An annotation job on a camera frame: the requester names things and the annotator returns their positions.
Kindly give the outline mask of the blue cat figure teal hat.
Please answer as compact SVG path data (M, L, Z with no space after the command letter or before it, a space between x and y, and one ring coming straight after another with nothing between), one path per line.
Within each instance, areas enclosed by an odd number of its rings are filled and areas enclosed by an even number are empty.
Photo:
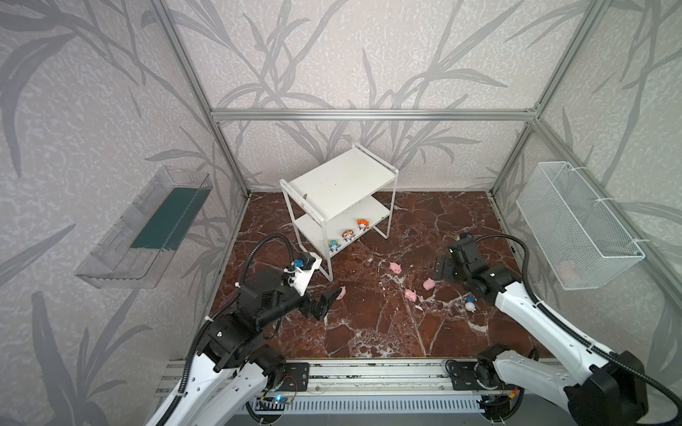
M335 254L340 250L340 243L338 240L329 241L328 246L331 254Z

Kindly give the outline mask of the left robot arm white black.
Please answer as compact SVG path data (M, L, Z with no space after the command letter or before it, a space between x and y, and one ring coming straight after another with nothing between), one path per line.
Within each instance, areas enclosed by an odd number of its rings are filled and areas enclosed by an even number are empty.
M248 275L270 241L281 241L289 262ZM265 331L291 312L323 320L342 293L314 299L307 290L323 260L297 251L283 234L259 241L244 262L232 299L207 317L196 332L178 383L148 420L150 425L224 425L256 395L268 394L285 378L286 359L267 344Z

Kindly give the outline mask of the orange octopus toy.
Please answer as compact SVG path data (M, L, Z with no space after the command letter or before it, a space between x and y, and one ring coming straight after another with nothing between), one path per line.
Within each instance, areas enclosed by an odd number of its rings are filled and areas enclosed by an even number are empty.
M367 220L365 220L365 219L359 219L359 220L357 221L357 226L358 226L358 229L359 229L361 232L365 232L365 231L367 231L368 228L369 228L369 222L368 222Z

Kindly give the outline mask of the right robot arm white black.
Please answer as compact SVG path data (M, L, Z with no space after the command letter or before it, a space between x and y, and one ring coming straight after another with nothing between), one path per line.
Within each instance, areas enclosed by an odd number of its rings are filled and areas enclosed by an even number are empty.
M535 351L522 356L502 344L480 353L469 369L454 360L447 362L454 386L477 383L490 391L513 386L512 395L481 401L492 424L514 415L520 405L512 398L520 399L526 392L564 409L579 425L639 425L649 411L649 388L676 408L681 406L680 397L646 375L636 356L628 351L617 354L598 343L537 297L527 278L527 258L520 273L489 266L478 249L482 241L461 235L449 246L447 257L437 258L436 280L461 282L474 298L487 300L525 328L561 364L550 367L536 360Z

